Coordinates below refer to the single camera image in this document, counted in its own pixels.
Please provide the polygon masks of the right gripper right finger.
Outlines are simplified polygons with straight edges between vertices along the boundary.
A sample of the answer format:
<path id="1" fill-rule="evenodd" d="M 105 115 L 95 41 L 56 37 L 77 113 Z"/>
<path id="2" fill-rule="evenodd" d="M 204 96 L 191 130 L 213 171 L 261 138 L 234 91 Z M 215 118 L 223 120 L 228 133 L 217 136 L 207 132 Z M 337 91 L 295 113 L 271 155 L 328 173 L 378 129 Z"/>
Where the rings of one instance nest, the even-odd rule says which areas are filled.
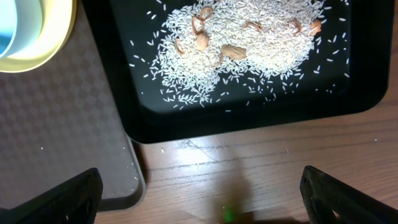
<path id="1" fill-rule="evenodd" d="M 397 210 L 313 166 L 305 166 L 300 192 L 310 223 L 397 223 Z"/>

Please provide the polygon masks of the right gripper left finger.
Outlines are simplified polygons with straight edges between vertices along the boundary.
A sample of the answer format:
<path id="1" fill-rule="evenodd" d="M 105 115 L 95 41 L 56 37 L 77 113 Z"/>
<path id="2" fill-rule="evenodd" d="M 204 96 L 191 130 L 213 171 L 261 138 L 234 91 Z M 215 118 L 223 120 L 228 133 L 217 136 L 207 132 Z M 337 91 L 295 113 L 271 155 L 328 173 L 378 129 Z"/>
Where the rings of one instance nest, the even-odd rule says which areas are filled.
<path id="1" fill-rule="evenodd" d="M 1 224 L 95 222 L 103 192 L 98 169 L 90 168 L 12 209 L 1 209 Z"/>

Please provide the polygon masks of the yellow plate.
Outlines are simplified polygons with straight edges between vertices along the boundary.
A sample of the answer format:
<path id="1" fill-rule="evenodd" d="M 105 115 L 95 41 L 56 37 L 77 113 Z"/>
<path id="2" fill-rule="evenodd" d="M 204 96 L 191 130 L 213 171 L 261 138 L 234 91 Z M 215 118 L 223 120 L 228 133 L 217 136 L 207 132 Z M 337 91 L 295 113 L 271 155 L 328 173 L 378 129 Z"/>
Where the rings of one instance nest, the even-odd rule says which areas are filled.
<path id="1" fill-rule="evenodd" d="M 49 61 L 66 43 L 76 18 L 76 0 L 39 0 L 43 21 L 40 35 L 32 45 L 1 58 L 1 71 L 19 73 Z"/>

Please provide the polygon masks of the light blue bowl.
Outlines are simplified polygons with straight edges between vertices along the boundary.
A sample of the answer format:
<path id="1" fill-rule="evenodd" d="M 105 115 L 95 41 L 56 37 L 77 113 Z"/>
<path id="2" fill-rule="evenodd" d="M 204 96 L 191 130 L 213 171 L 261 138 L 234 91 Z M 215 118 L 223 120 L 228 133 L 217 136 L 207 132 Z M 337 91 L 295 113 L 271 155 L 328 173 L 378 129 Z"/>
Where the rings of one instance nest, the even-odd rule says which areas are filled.
<path id="1" fill-rule="evenodd" d="M 39 0 L 1 0 L 1 58 L 32 45 L 42 29 Z"/>

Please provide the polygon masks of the rice grains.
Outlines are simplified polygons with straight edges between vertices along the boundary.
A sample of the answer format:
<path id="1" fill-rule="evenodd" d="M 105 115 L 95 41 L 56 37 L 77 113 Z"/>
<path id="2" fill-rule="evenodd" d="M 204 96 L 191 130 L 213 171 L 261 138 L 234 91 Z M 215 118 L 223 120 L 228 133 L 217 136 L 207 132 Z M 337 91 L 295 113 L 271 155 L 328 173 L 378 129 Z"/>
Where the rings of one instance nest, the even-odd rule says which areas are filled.
<path id="1" fill-rule="evenodd" d="M 332 95 L 349 79 L 351 1 L 165 2 L 130 24 L 127 65 L 141 103 L 160 113 Z M 191 19 L 205 25 L 196 48 Z M 311 23 L 322 31 L 311 36 Z M 246 49 L 233 60 L 229 44 Z"/>

